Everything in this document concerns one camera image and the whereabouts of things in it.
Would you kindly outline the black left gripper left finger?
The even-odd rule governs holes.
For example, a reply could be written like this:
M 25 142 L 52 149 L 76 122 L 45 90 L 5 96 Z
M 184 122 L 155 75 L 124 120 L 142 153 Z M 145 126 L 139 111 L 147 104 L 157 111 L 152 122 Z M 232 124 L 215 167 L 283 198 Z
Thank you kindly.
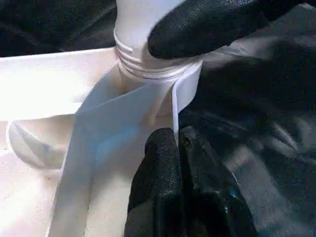
M 180 156 L 173 130 L 161 128 L 147 139 L 144 158 L 131 184 L 126 237 L 180 237 L 184 233 Z

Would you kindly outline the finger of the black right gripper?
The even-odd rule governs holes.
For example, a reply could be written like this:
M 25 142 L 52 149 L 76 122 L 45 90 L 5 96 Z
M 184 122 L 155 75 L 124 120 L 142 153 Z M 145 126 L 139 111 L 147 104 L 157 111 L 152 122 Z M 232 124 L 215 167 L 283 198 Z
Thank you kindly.
M 267 26 L 299 4 L 300 0 L 186 0 L 156 23 L 148 50 L 159 59 L 202 55 Z

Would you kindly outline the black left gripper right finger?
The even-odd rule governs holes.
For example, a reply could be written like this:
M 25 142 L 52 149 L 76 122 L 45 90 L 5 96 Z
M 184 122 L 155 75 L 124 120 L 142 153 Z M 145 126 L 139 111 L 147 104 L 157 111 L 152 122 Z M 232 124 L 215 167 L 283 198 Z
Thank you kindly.
M 193 127 L 179 133 L 189 237 L 256 237 L 252 214 L 234 175 Z

